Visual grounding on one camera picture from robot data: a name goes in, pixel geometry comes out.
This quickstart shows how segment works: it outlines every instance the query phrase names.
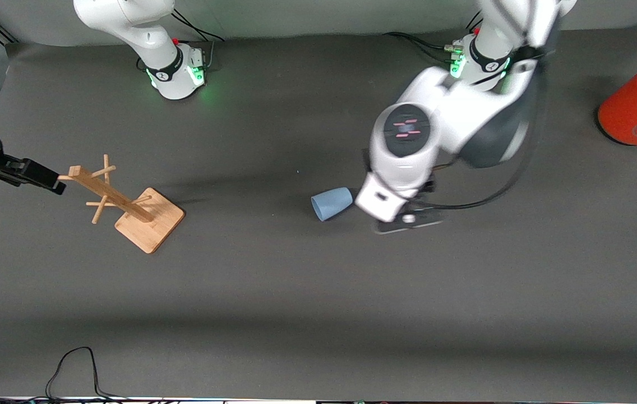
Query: cup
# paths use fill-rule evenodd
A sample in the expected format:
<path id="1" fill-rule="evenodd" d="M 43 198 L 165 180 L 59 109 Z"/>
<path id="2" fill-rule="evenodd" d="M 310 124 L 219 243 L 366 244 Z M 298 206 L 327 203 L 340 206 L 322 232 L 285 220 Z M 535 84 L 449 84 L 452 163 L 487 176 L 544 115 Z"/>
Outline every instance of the cup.
<path id="1" fill-rule="evenodd" d="M 319 220 L 326 222 L 329 218 L 343 212 L 354 202 L 354 197 L 347 187 L 338 187 L 331 191 L 311 197 L 311 205 Z"/>

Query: gray table surface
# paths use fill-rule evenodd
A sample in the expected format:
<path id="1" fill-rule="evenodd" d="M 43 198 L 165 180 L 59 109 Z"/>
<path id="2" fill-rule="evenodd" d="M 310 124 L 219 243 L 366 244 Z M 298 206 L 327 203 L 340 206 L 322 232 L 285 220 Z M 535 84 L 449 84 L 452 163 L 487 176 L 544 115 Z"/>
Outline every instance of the gray table surface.
<path id="1" fill-rule="evenodd" d="M 447 41 L 456 33 L 436 34 Z M 0 394 L 41 392 L 96 350 L 132 396 L 637 402 L 637 148 L 593 110 L 637 72 L 637 27 L 568 31 L 547 124 L 505 197 L 378 236 L 309 195 L 359 186 L 375 118 L 429 66 L 388 36 L 216 45 L 208 85 L 170 102 L 126 46 L 22 45 L 0 94 L 8 153 L 118 166 L 186 219 L 144 255 L 93 195 L 0 182 Z M 435 201 L 490 194 L 518 160 L 441 171 Z M 90 394 L 86 356 L 56 394 Z"/>

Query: wooden mug tree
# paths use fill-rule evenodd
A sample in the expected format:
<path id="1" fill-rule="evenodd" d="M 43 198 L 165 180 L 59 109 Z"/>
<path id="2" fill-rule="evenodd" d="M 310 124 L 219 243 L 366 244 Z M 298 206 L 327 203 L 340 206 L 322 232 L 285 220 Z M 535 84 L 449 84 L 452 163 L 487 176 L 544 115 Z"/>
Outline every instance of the wooden mug tree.
<path id="1" fill-rule="evenodd" d="M 115 169 L 117 167 L 110 166 L 109 156 L 105 154 L 103 169 L 90 172 L 82 166 L 72 166 L 70 173 L 67 176 L 60 176 L 59 180 L 75 181 L 101 197 L 99 202 L 87 202 L 87 206 L 96 206 L 93 224 L 99 223 L 105 207 L 124 210 L 124 215 L 119 218 L 114 228 L 145 253 L 154 253 L 177 228 L 184 217 L 184 212 L 164 195 L 151 188 L 142 192 L 138 199 L 127 198 L 110 184 L 109 173 Z"/>

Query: wall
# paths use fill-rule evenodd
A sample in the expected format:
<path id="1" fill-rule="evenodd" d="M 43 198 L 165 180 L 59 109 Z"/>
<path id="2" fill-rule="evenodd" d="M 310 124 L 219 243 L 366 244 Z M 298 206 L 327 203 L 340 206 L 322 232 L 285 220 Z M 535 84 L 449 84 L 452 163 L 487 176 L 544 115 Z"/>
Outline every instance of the wall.
<path id="1" fill-rule="evenodd" d="M 477 11 L 472 0 L 177 0 L 177 9 L 203 30 L 225 38 L 304 34 L 427 33 L 460 26 Z M 0 22 L 23 42 L 60 46 L 113 44 L 75 15 L 72 0 L 0 0 Z M 172 36 L 196 38 L 167 16 Z M 579 0 L 564 28 L 637 25 L 637 0 Z"/>

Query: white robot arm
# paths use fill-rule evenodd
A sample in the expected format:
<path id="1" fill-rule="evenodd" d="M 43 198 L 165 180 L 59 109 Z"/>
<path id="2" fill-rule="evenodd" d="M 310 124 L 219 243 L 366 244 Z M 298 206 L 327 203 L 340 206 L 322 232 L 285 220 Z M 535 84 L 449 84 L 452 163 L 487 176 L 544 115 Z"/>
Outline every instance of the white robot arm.
<path id="1" fill-rule="evenodd" d="M 560 16 L 565 16 L 575 7 L 577 0 L 559 0 L 557 7 Z M 510 54 L 521 46 L 521 38 L 511 33 L 506 26 L 505 18 L 496 20 L 495 16 L 502 13 L 527 17 L 524 3 L 506 2 L 493 3 L 490 0 L 478 0 L 485 18 L 479 30 L 469 33 L 453 42 L 453 46 L 460 46 L 465 52 L 454 54 L 454 65 L 451 74 L 467 82 L 475 84 L 475 89 L 488 91 L 493 89 L 510 63 Z"/>
<path id="2" fill-rule="evenodd" d="M 177 100 L 204 84 L 205 71 L 200 49 L 175 44 L 162 26 L 150 25 L 173 9 L 174 0 L 75 0 L 85 25 L 129 44 L 144 61 L 152 86 Z"/>
<path id="3" fill-rule="evenodd" d="M 518 151 L 533 125 L 542 57 L 555 48 L 561 3 L 479 1 L 490 25 L 516 44 L 500 94 L 483 92 L 444 69 L 429 67 L 374 125 L 369 172 L 356 204 L 394 228 L 422 225 L 405 207 L 429 181 L 439 149 L 475 168 L 492 167 Z"/>

